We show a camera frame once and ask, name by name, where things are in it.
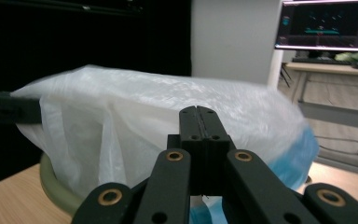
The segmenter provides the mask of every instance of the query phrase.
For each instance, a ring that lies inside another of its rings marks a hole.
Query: green object on desk
[[[77,208],[83,203],[84,199],[74,194],[66,186],[61,184],[54,174],[51,160],[45,153],[40,161],[40,181],[43,191],[48,198],[62,211],[71,217],[75,215]]]

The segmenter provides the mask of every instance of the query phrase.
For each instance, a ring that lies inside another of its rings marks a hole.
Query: black backdrop
[[[0,91],[86,64],[191,76],[190,1],[0,1]],[[0,179],[40,154],[0,125]]]

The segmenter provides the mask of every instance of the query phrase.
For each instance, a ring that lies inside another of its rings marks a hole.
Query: translucent plastic bag
[[[173,77],[86,66],[12,93],[40,98],[42,125],[19,125],[50,157],[59,181],[86,197],[97,186],[149,177],[178,112],[217,112],[237,148],[252,150],[295,189],[318,150],[296,106],[276,90],[239,81]]]

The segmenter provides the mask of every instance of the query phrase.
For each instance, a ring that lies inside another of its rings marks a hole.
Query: keyboard
[[[316,58],[293,58],[293,63],[324,63],[336,65],[351,65],[348,61],[336,61],[331,59],[316,59]]]

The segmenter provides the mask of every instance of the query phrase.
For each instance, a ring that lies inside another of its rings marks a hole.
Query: wall
[[[271,60],[280,4],[280,0],[193,0],[193,77],[267,85],[271,68],[276,73]],[[274,58],[281,63],[282,55]]]

